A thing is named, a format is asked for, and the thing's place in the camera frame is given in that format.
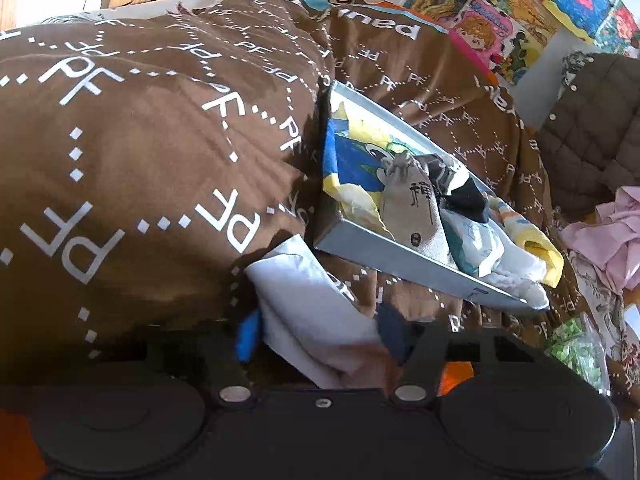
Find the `orange object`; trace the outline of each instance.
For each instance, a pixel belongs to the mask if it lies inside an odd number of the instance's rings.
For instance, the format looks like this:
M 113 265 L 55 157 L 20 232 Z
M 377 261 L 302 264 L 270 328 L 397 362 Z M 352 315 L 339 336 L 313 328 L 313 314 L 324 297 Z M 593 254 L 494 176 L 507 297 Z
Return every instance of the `orange object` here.
M 40 480 L 46 472 L 27 419 L 0 412 L 0 478 Z
M 453 388 L 474 376 L 474 368 L 468 361 L 447 363 L 442 371 L 438 395 L 447 395 Z

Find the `quilted fabric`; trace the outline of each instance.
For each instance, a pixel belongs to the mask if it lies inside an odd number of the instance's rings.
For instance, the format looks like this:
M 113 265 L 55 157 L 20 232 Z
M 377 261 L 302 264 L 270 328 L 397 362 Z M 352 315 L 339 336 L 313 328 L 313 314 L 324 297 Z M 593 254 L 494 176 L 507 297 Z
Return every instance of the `quilted fabric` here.
M 640 61 L 593 54 L 562 94 L 537 140 L 551 198 L 579 219 L 616 188 L 640 183 Z

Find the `black device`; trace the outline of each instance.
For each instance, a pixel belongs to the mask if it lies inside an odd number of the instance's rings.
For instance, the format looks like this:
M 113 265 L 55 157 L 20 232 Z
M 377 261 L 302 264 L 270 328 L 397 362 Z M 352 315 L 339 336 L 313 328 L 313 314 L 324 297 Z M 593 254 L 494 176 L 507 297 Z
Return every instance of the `black device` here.
M 389 398 L 258 394 L 212 326 L 147 335 L 144 360 L 44 389 L 31 429 L 47 479 L 634 478 L 632 428 L 564 365 L 502 329 L 408 327 L 418 337 Z M 445 362 L 461 360 L 476 375 L 437 397 Z

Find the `cartoon eye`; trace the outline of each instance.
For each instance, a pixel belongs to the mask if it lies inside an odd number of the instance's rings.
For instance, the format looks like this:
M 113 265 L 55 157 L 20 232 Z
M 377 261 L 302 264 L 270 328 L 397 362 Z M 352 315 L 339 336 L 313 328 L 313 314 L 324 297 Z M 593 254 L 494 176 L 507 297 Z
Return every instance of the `cartoon eye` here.
M 379 146 L 375 144 L 365 144 L 364 147 L 369 152 L 373 158 L 375 158 L 378 162 L 380 162 L 383 158 L 393 158 L 386 150 L 383 150 Z

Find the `black round disc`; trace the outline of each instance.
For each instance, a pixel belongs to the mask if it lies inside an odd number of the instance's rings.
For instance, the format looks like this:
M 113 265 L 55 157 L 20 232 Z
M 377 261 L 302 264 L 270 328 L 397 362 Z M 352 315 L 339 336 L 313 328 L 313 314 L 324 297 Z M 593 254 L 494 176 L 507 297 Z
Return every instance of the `black round disc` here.
M 588 384 L 549 384 L 544 367 L 479 375 L 442 398 L 452 440 L 477 460 L 532 476 L 593 465 L 616 431 L 612 404 Z
M 188 384 L 138 363 L 104 363 L 48 386 L 31 430 L 60 467 L 122 476 L 170 459 L 204 418 L 204 401 Z

